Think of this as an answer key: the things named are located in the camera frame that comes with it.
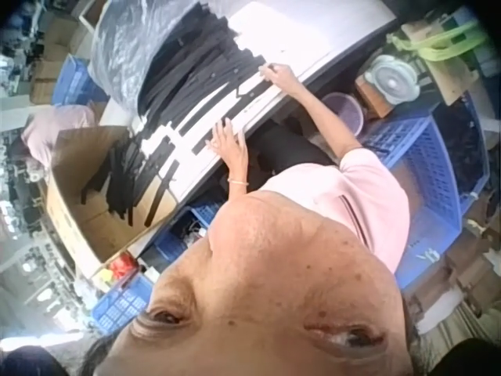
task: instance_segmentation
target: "hand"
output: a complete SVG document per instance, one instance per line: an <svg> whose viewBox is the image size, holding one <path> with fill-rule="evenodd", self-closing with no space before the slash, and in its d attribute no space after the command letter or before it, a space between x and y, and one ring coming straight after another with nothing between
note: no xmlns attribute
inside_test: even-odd
<svg viewBox="0 0 501 376"><path fill-rule="evenodd" d="M212 140L206 141L206 144L226 163L230 179L240 182L247 181L249 154L243 130L238 133L237 142L233 134L232 122L226 118L224 128L222 121L219 121L212 128Z"/></svg>
<svg viewBox="0 0 501 376"><path fill-rule="evenodd" d="M297 97L304 88L303 84L299 82L288 65L266 64L259 67L259 72L266 81L271 81L286 94L294 98Z"/></svg>

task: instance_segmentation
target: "white fan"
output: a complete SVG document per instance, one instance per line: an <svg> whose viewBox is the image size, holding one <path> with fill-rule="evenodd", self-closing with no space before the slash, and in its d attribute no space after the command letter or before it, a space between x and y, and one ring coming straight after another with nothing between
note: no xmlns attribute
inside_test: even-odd
<svg viewBox="0 0 501 376"><path fill-rule="evenodd" d="M414 69L390 55L378 56L364 74L364 78L376 86L393 105L412 102L420 94Z"/></svg>

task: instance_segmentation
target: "white table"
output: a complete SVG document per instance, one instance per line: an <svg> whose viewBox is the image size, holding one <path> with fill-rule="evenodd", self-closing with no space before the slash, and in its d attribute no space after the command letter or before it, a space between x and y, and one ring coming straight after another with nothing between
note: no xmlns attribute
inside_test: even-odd
<svg viewBox="0 0 501 376"><path fill-rule="evenodd" d="M318 75L337 57L395 20L394 14L379 0L227 2L228 4L222 0L213 1L217 3L217 13L229 15L229 26L239 33L236 40L239 46L248 48L254 55L263 55L266 61L289 64L301 81ZM239 93L244 94L260 80L256 74L239 88ZM236 132L242 128L245 132L253 131L281 99L283 94L276 87L271 87L232 119ZM225 97L184 137L165 125L160 126L148 142L144 142L142 150L148 155L156 149L164 136L169 136L176 145L175 152L166 161L160 176L165 175L174 159L180 162L170 185L170 191L179 207L188 201L219 162L219 157L207 148L198 155L192 152L192 148L237 100L235 93ZM140 123L139 119L135 119L136 131L141 126ZM139 255L156 231L157 229L152 229L133 244L129 251L134 256Z"/></svg>

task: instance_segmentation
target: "bucket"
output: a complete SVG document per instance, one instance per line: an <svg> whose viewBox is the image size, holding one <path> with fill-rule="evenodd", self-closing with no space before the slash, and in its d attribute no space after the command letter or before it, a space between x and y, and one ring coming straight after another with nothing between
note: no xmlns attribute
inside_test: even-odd
<svg viewBox="0 0 501 376"><path fill-rule="evenodd" d="M344 121L355 136L360 134L363 128L363 111L355 98L342 92L332 92L324 96L322 102Z"/></svg>

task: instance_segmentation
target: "pink shirt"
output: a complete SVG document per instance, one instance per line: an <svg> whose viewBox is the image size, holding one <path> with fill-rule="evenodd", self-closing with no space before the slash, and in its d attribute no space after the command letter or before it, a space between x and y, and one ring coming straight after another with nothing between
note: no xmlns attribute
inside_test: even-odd
<svg viewBox="0 0 501 376"><path fill-rule="evenodd" d="M409 200L395 177L370 150L350 151L339 168L299 164L274 176L261 189L281 193L307 209L344 224L363 243L365 236L369 250L390 271L394 273L397 269L409 235Z"/></svg>
<svg viewBox="0 0 501 376"><path fill-rule="evenodd" d="M49 167L59 131L95 125L94 113L87 106L50 107L33 116L21 137L30 149L31 156Z"/></svg>

